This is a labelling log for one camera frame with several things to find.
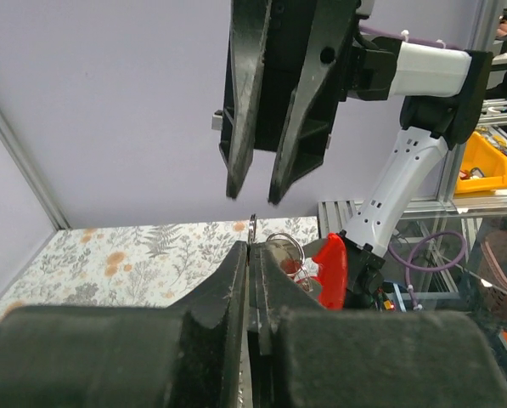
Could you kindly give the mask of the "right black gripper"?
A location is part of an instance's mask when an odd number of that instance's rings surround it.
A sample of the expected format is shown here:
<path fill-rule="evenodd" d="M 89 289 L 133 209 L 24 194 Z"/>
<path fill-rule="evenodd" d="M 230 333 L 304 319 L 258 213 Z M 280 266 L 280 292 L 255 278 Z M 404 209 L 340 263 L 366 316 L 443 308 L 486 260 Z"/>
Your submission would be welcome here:
<path fill-rule="evenodd" d="M 232 1 L 219 150 L 238 197 L 257 150 L 268 201 L 324 163 L 356 26 L 356 1 Z"/>

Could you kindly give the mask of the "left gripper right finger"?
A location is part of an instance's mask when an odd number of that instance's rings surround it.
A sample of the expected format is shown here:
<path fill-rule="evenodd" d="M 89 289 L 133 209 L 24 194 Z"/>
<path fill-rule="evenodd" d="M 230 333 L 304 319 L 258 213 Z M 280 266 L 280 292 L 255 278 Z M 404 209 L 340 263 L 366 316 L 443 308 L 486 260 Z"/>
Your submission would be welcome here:
<path fill-rule="evenodd" d="M 255 407 L 507 407 L 507 379 L 467 314 L 330 311 L 250 255 Z"/>

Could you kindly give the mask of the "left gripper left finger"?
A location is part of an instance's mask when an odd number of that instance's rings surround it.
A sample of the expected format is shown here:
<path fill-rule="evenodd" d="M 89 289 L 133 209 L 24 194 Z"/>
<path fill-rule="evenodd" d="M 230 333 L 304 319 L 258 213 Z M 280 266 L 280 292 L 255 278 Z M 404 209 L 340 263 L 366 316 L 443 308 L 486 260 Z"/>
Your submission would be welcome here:
<path fill-rule="evenodd" d="M 0 322 L 0 407 L 235 407 L 248 246 L 165 308 L 25 306 Z"/>

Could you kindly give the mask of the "red handled metal key tool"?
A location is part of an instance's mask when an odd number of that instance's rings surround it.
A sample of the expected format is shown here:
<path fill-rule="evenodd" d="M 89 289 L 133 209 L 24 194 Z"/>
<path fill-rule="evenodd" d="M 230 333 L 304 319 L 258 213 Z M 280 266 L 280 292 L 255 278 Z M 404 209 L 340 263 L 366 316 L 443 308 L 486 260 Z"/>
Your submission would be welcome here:
<path fill-rule="evenodd" d="M 293 279 L 286 276 L 307 295 L 326 309 L 342 309 L 346 298 L 348 266 L 346 246 L 337 234 L 329 233 L 326 238 L 302 246 L 288 233 L 273 233 L 268 236 L 266 243 L 279 265 L 287 258 L 301 262 L 301 271 Z"/>

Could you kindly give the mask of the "silver keyring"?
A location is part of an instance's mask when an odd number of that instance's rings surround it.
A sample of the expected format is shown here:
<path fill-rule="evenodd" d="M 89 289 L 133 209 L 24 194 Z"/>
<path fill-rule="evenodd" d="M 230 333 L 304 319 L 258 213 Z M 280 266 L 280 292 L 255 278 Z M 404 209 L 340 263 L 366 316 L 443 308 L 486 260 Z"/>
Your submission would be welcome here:
<path fill-rule="evenodd" d="M 256 230 L 257 230 L 257 216 L 253 213 L 248 223 L 248 237 L 247 242 L 249 245 L 256 242 Z"/>

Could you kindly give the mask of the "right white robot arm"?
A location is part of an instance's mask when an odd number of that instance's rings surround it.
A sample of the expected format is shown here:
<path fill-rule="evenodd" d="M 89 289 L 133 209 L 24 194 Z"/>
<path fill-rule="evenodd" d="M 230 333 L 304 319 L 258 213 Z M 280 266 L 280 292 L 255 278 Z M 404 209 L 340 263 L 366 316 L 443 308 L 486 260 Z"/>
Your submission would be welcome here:
<path fill-rule="evenodd" d="M 401 37 L 367 36 L 371 1 L 233 1 L 219 149 L 236 198 L 256 150 L 275 154 L 277 205 L 323 164 L 339 103 L 401 96 L 400 131 L 370 195 L 342 231 L 334 261 L 314 254 L 329 309 L 383 302 L 381 268 L 393 230 L 425 176 L 471 136 L 493 56 Z"/>

